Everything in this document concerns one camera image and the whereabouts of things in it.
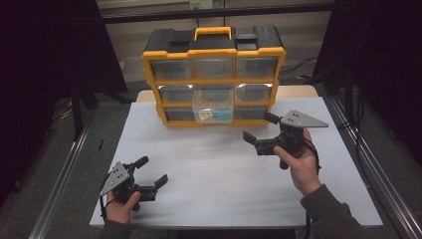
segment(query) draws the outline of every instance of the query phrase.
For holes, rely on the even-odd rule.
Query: hand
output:
[[[304,137],[312,141],[311,134],[306,128]],[[316,158],[310,149],[304,146],[304,153],[298,158],[291,156],[279,146],[274,147],[274,153],[290,167],[293,184],[304,196],[321,186],[317,177]]]
[[[140,192],[135,191],[130,196],[129,200],[125,204],[121,204],[115,200],[114,194],[110,191],[106,195],[106,201],[108,206],[106,207],[106,218],[111,221],[129,224],[130,223],[130,212],[134,204],[138,202],[140,198]]]

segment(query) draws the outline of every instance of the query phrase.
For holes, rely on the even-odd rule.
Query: black curtain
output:
[[[1,1],[0,204],[34,163],[55,102],[74,83],[127,91],[105,25],[81,22],[100,17],[95,0]]]
[[[336,94],[346,80],[359,85],[363,97],[422,164],[419,4],[412,0],[361,3],[332,11],[314,75],[337,66],[324,78],[325,89]]]

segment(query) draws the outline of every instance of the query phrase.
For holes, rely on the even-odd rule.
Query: yellow organizer case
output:
[[[141,56],[167,126],[263,125],[286,51],[274,26],[158,29]]]

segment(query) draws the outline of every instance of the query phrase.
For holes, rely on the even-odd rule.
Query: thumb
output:
[[[284,161],[290,168],[295,168],[296,165],[299,163],[297,159],[291,156],[288,152],[286,152],[282,147],[275,146],[274,153]]]
[[[130,211],[133,208],[134,204],[136,204],[139,201],[139,198],[140,198],[140,192],[138,191],[133,192],[130,198],[124,204],[124,208]]]

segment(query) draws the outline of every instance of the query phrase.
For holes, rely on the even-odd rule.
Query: wall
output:
[[[214,8],[265,7],[277,5],[326,3],[333,0],[213,0]],[[103,15],[145,14],[189,10],[183,0],[98,0]],[[200,27],[233,26],[250,28],[254,25],[275,25],[288,52],[285,66],[303,59],[317,57],[330,12],[273,14],[199,19]],[[143,52],[154,29],[187,30],[197,27],[196,19],[124,23],[106,25],[115,53],[120,60],[137,59]]]

